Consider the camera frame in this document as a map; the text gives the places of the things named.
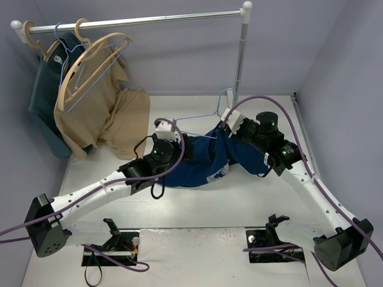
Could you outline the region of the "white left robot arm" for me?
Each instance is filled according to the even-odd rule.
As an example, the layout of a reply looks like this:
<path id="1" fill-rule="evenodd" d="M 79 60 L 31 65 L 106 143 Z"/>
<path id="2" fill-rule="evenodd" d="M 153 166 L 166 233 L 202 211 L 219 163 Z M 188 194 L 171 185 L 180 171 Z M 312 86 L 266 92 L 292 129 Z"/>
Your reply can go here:
<path id="1" fill-rule="evenodd" d="M 41 194 L 32 200 L 25 227 L 38 257 L 53 255 L 66 245 L 96 245 L 106 251 L 117 248 L 121 232 L 111 218 L 86 222 L 84 216 L 112 201 L 153 189 L 158 180 L 164 181 L 179 163 L 193 155 L 189 137 L 175 123 L 162 120 L 155 126 L 150 136 L 153 148 L 147 155 L 78 191 L 53 198 Z"/>

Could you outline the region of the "blue Mickey Mouse t-shirt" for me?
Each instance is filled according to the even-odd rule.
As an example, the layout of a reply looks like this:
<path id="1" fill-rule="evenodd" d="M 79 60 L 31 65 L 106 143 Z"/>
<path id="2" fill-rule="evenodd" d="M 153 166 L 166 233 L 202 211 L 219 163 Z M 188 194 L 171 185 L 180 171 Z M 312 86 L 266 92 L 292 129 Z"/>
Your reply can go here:
<path id="1" fill-rule="evenodd" d="M 216 126 L 205 136 L 192 136 L 194 145 L 190 161 L 182 161 L 165 179 L 158 184 L 166 187 L 193 188 L 222 178 L 229 167 L 240 164 L 252 175 L 264 175 L 270 167 L 263 162 L 264 156 L 253 146 L 229 137 L 229 132 Z"/>

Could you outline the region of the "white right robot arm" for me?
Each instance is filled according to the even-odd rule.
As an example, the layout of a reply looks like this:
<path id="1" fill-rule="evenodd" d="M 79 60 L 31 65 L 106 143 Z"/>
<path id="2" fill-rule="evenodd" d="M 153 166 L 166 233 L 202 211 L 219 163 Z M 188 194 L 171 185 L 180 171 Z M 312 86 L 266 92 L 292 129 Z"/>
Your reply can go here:
<path id="1" fill-rule="evenodd" d="M 271 215 L 265 231 L 269 245 L 289 243 L 309 249 L 330 271 L 340 269 L 366 251 L 373 225 L 367 219 L 357 219 L 312 174 L 298 145 L 286 140 L 279 131 L 276 113 L 261 112 L 251 120 L 234 109 L 226 109 L 221 120 L 231 138 L 261 152 L 264 163 L 297 192 L 320 223 L 319 228 L 309 227 L 285 215 Z"/>

